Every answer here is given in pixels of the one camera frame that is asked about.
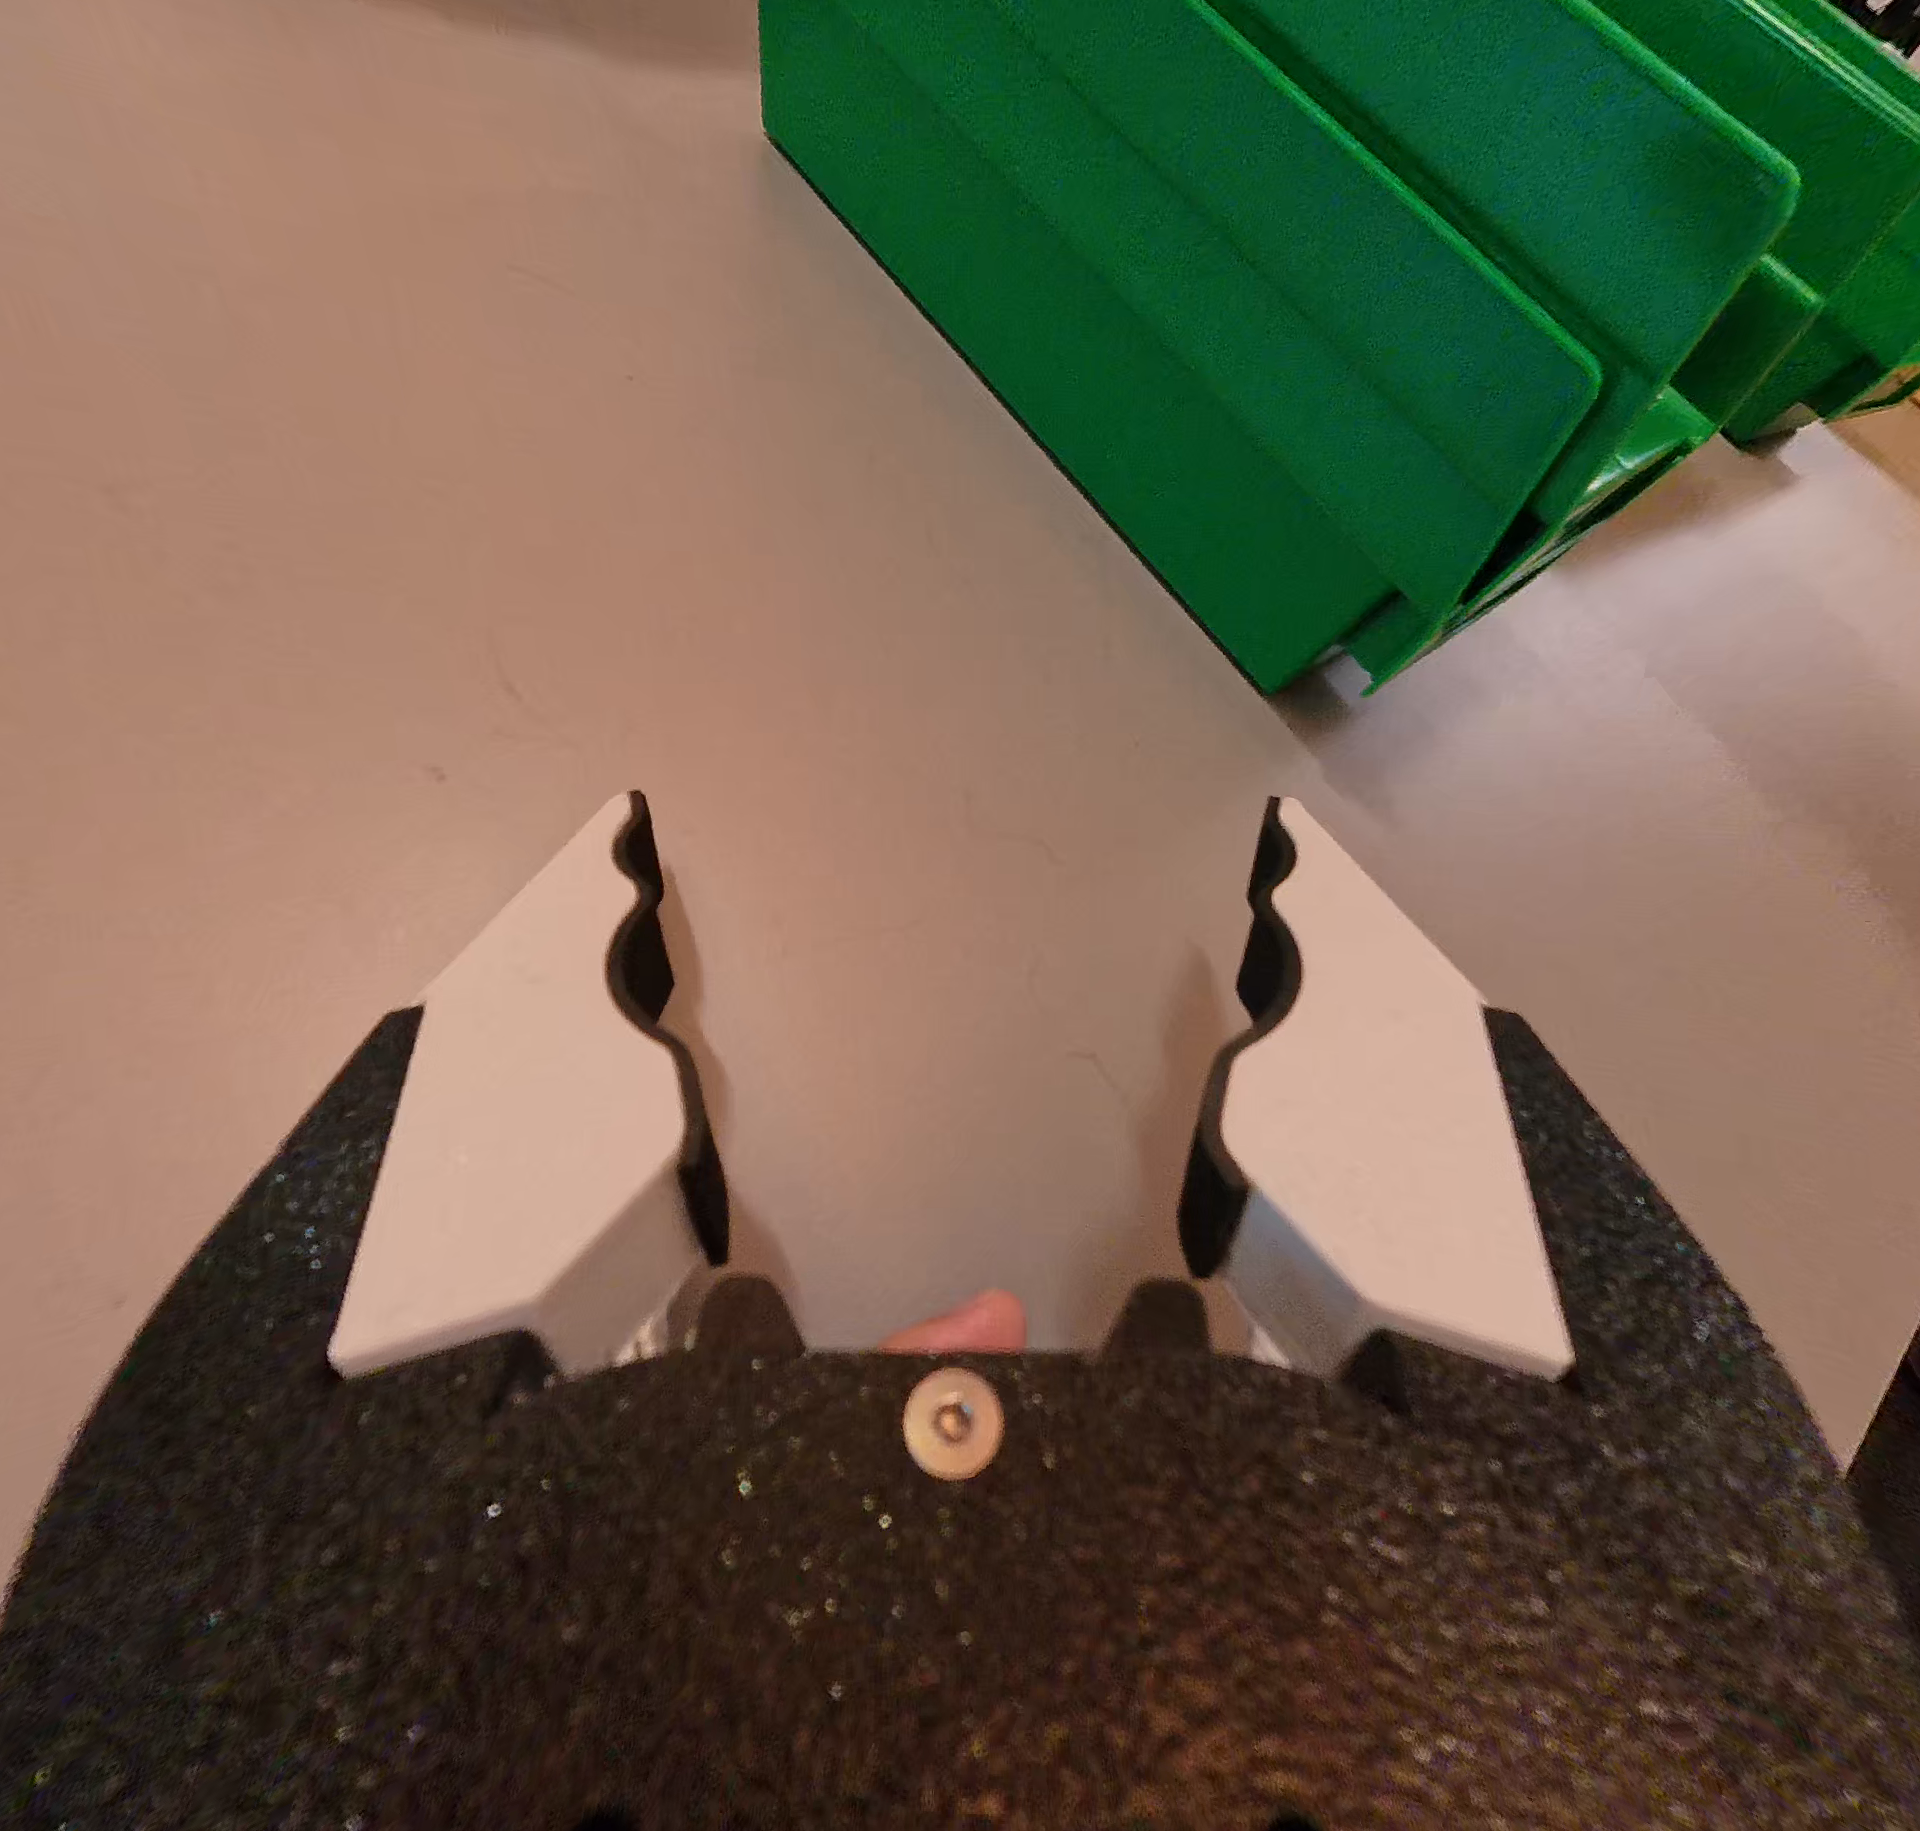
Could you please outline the person's left hand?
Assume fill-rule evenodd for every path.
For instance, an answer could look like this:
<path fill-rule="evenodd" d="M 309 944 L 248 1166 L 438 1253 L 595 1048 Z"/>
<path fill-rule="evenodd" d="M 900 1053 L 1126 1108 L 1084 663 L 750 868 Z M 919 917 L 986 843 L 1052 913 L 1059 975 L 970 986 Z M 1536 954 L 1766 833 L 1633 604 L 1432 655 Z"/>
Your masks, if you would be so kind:
<path fill-rule="evenodd" d="M 977 1289 L 936 1316 L 908 1324 L 876 1342 L 885 1355 L 1018 1355 L 1027 1351 L 1027 1315 L 1010 1289 Z"/>

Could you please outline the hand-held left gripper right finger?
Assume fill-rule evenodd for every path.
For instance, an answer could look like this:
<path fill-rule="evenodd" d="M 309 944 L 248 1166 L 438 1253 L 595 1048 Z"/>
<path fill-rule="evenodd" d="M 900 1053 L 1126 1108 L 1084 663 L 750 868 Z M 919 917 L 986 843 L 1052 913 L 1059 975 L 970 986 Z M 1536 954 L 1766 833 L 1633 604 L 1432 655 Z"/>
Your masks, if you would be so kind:
<path fill-rule="evenodd" d="M 1541 1384 L 1574 1368 L 1486 1005 L 1311 819 L 1271 797 L 1235 1000 L 1178 1203 L 1244 1354 L 1335 1379 L 1395 1336 Z"/>

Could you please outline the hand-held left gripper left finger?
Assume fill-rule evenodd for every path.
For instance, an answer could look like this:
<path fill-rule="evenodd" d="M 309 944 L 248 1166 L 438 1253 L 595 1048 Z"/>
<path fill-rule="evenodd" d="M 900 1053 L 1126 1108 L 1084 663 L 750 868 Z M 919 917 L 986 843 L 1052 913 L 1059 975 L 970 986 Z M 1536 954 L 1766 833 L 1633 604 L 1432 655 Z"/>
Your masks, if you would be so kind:
<path fill-rule="evenodd" d="M 421 992 L 330 1329 L 339 1377 L 507 1336 L 582 1377 L 691 1329 L 733 1236 L 698 1063 L 663 1026 L 663 889 L 625 792 Z"/>

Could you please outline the grey desk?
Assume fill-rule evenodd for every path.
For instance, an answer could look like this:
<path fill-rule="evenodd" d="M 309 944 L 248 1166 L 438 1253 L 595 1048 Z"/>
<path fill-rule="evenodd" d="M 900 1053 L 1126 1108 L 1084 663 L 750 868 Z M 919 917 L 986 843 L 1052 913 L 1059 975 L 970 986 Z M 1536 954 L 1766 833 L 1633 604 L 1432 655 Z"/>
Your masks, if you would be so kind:
<path fill-rule="evenodd" d="M 755 0 L 2 0 L 2 1570 L 369 1029 L 605 799 L 735 1264 L 1088 1345 L 1266 797 L 1851 1462 L 1915 1329 L 1915 406 L 1259 698 L 770 148 Z"/>

